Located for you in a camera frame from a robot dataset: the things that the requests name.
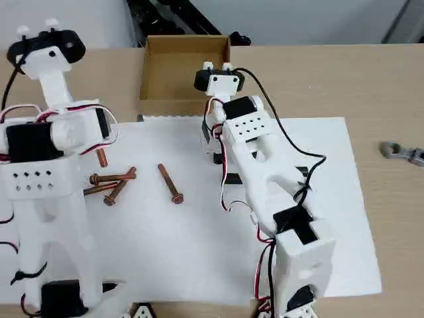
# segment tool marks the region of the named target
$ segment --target bolt head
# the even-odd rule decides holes
[[[110,197],[109,195],[105,195],[103,202],[110,207],[116,203],[115,200],[112,197]]]
[[[98,177],[99,175],[98,174],[92,174],[91,176],[90,176],[90,183],[92,184],[92,185],[94,185],[94,186],[98,186],[99,185],[99,181],[97,180],[97,177]]]
[[[182,193],[175,194],[172,197],[172,202],[174,202],[175,204],[183,203],[184,202],[184,195]]]

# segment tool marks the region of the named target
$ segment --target screw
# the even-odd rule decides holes
[[[99,176],[98,174],[92,174],[90,176],[90,183],[94,186],[98,186],[100,182],[110,182],[110,181],[121,181],[121,180],[133,180],[137,178],[135,173],[126,173],[126,174],[112,174],[110,176]]]
[[[136,168],[135,167],[131,167],[130,170],[128,170],[128,172],[126,173],[127,176],[135,176],[135,172],[136,172]],[[109,195],[105,195],[105,199],[103,199],[103,202],[108,205],[108,206],[112,206],[115,204],[115,199],[116,197],[119,195],[119,193],[122,191],[122,189],[126,186],[127,184],[127,180],[121,180],[118,185],[116,186],[115,189],[113,189],[113,191],[111,192],[111,194]]]
[[[164,177],[166,185],[168,186],[169,190],[171,191],[172,202],[174,202],[175,204],[183,203],[184,202],[184,195],[177,191],[177,188],[175,187],[175,184],[172,182],[170,175],[168,174],[168,172],[165,169],[165,166],[163,164],[159,164],[158,169],[159,169],[162,177]]]
[[[114,189],[118,185],[118,182],[112,182],[111,184],[102,184],[95,187],[89,187],[84,189],[84,195],[90,195],[97,192],[102,192],[109,189]]]
[[[108,163],[105,150],[103,148],[97,149],[95,153],[97,154],[97,159],[99,159],[100,166],[102,168],[107,167]]]

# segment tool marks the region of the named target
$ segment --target white paper sheet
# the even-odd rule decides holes
[[[320,217],[328,219],[337,234],[334,272],[326,296],[381,292],[345,120],[283,122],[303,149],[328,156],[311,183],[319,191]],[[238,205],[231,213],[222,212],[221,166],[212,163],[211,156],[201,149],[200,124],[198,117],[147,118],[144,123],[123,124],[119,141],[107,149],[108,168],[99,168],[94,154],[82,159],[87,176],[138,168],[137,180],[129,182],[114,207],[103,204],[102,194],[87,197],[101,272],[105,277],[132,282],[134,300],[243,305],[252,298],[254,269],[263,245],[254,238],[255,228],[245,207]],[[295,150],[287,155],[298,166],[311,167],[315,162]],[[170,201],[158,163],[166,166],[184,193],[183,204]],[[227,197],[244,198],[240,185],[227,186],[226,193]],[[6,219],[10,205],[4,198],[0,204],[0,219]],[[0,240],[16,239],[14,224],[0,227]],[[51,255],[46,274],[53,278],[75,274],[61,250],[54,247]],[[17,302],[22,286],[9,285],[18,267],[13,249],[0,246],[0,260],[0,303]]]

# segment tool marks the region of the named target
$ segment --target wall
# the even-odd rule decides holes
[[[379,43],[405,0],[191,0],[254,44]]]
[[[34,33],[56,18],[75,30],[90,48],[122,48],[134,44],[134,28],[125,0],[0,0],[0,48],[17,41],[16,29]]]

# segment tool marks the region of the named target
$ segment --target metal wrench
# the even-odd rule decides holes
[[[404,148],[400,144],[391,141],[380,143],[380,152],[387,159],[406,159],[417,166],[424,167],[424,149]]]

